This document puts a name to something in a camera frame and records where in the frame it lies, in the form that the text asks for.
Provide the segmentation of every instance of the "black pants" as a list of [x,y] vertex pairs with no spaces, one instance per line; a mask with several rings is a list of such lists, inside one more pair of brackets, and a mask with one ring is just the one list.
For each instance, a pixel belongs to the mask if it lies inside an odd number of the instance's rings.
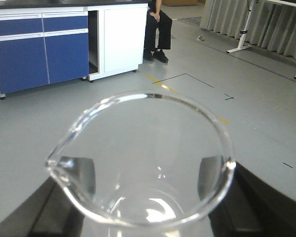
[[172,19],[166,13],[160,11],[160,21],[157,22],[153,16],[147,13],[147,24],[145,32],[144,48],[155,51],[156,30],[159,29],[158,49],[170,49]]

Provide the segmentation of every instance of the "person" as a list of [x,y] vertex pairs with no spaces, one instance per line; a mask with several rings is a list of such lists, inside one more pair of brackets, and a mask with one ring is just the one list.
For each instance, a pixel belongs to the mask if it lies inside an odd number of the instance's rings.
[[[153,58],[167,63],[168,58],[164,49],[171,47],[172,19],[161,11],[162,0],[152,0],[148,4],[147,23],[144,41],[144,59],[152,61]],[[159,29],[158,47],[155,48],[156,30]]]

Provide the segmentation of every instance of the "clear glass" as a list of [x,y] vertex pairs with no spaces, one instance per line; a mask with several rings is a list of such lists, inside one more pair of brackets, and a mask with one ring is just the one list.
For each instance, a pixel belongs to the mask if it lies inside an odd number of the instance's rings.
[[85,110],[45,165],[85,216],[128,232],[173,230],[206,216],[235,166],[213,113],[176,93],[146,91]]

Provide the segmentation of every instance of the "blue cabinet door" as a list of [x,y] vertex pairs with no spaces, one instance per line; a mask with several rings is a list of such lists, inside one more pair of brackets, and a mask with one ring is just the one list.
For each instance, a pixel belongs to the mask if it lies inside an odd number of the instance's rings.
[[0,41],[0,92],[48,84],[43,37]]
[[89,75],[88,33],[69,33],[45,37],[50,83]]
[[0,36],[42,32],[41,18],[0,21]]
[[46,32],[65,31],[65,30],[84,29],[84,28],[88,28],[88,16],[44,18],[44,30]]

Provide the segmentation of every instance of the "black countertop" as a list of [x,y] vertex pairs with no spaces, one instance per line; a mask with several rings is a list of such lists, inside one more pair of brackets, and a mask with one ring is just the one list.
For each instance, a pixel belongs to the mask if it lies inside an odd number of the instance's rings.
[[296,4],[296,0],[280,0],[282,2],[287,2],[287,3],[295,3]]
[[0,9],[60,6],[99,6],[147,3],[150,1],[151,0],[6,0],[0,1]]

